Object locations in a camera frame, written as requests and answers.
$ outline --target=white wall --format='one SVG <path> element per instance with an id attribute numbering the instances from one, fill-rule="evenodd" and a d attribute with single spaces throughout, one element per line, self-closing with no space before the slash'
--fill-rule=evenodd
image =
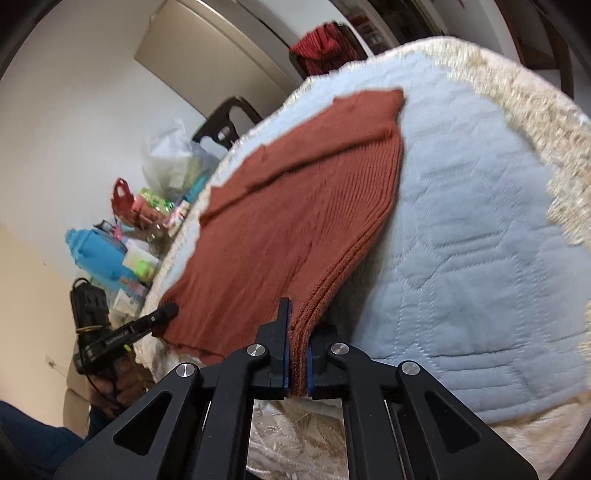
<path id="1" fill-rule="evenodd" d="M 74 347 L 70 283 L 0 227 L 0 399 L 62 425 L 65 374 Z M 57 365 L 51 369 L 46 356 Z"/>
<path id="2" fill-rule="evenodd" d="M 450 35 L 520 63 L 515 43 L 495 0 L 434 0 L 434 6 Z"/>
<path id="3" fill-rule="evenodd" d="M 0 222 L 64 278 L 66 230 L 109 216 L 117 177 L 143 186 L 143 140 L 174 118 L 203 122 L 134 60 L 160 3 L 63 0 L 0 80 Z"/>

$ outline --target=black cable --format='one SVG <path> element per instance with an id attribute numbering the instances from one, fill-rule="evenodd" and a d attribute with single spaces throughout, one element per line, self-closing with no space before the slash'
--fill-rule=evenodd
<path id="1" fill-rule="evenodd" d="M 72 284 L 72 290 L 74 290 L 78 285 L 80 285 L 81 283 L 90 283 L 88 281 L 87 278 L 84 277 L 80 277 L 74 280 L 74 283 Z M 83 348 L 80 348 L 80 334 L 84 333 L 84 332 L 79 332 L 78 330 L 76 331 L 78 338 L 77 338 L 77 343 L 78 343 L 78 352 L 80 354 L 80 364 L 82 365 L 82 371 L 84 372 L 84 376 L 86 377 L 86 379 L 88 380 L 88 383 L 92 386 L 92 388 L 94 388 L 96 390 L 96 392 L 103 397 L 110 405 L 117 407 L 120 411 L 124 411 L 125 407 L 119 403 L 117 401 L 116 398 L 114 399 L 110 399 L 109 397 L 107 397 L 103 392 L 101 392 L 97 386 L 95 385 L 95 383 L 90 379 L 90 375 L 86 372 L 86 357 L 85 357 L 85 352 Z M 115 392 L 116 390 L 116 384 L 113 382 L 113 392 Z"/>
<path id="2" fill-rule="evenodd" d="M 103 397 L 107 402 L 109 402 L 112 406 L 117 407 L 120 411 L 124 411 L 125 407 L 119 403 L 116 399 L 115 400 L 111 400 L 109 397 L 107 397 L 103 392 L 101 392 L 96 385 L 94 384 L 94 382 L 90 379 L 90 376 L 84 372 L 84 375 L 86 377 L 86 379 L 88 380 L 88 383 L 90 384 L 90 386 L 92 386 L 92 388 L 94 388 L 96 390 L 96 392 Z"/>
<path id="3" fill-rule="evenodd" d="M 80 277 L 74 280 L 74 283 L 72 284 L 72 290 L 74 290 L 80 283 L 90 283 L 88 281 L 88 278 L 84 278 L 84 277 Z"/>

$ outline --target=rust-colored sweater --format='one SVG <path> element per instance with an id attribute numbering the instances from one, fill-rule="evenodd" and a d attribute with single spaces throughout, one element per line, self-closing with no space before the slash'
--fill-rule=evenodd
<path id="1" fill-rule="evenodd" d="M 395 205 L 403 101 L 401 90 L 337 98 L 212 189 L 195 252 L 162 299 L 180 307 L 167 342 L 215 363 L 289 297 L 291 389 L 306 392 L 310 334 Z"/>

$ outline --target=person's hand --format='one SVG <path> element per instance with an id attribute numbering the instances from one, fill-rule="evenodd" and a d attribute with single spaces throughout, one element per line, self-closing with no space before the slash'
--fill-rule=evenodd
<path id="1" fill-rule="evenodd" d="M 135 363 L 132 355 L 126 356 L 119 367 L 119 378 L 117 379 L 117 402 L 125 407 L 135 403 L 146 391 L 154 386 L 152 374 L 142 365 Z M 106 378 L 91 375 L 90 379 L 96 388 L 108 399 L 113 400 L 113 384 Z M 116 405 L 107 401 L 92 386 L 90 388 L 90 403 L 98 407 L 107 417 L 114 419 L 120 412 Z"/>

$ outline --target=blue jeans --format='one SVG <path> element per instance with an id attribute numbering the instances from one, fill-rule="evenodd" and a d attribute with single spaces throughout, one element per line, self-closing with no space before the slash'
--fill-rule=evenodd
<path id="1" fill-rule="evenodd" d="M 111 421 L 95 407 L 90 409 L 88 436 L 80 438 L 64 427 L 51 427 L 0 401 L 0 425 L 40 478 L 51 479 L 58 467 Z"/>

